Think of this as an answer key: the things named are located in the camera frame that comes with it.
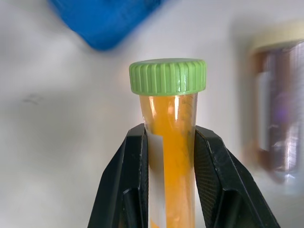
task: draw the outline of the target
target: blue object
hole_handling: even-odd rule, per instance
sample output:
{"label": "blue object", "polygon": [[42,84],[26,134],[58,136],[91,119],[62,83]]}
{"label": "blue object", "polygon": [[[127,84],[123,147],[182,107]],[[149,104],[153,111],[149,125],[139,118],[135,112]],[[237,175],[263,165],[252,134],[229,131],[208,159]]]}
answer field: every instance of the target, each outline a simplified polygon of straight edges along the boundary
{"label": "blue object", "polygon": [[165,0],[49,0],[92,48],[114,48]]}

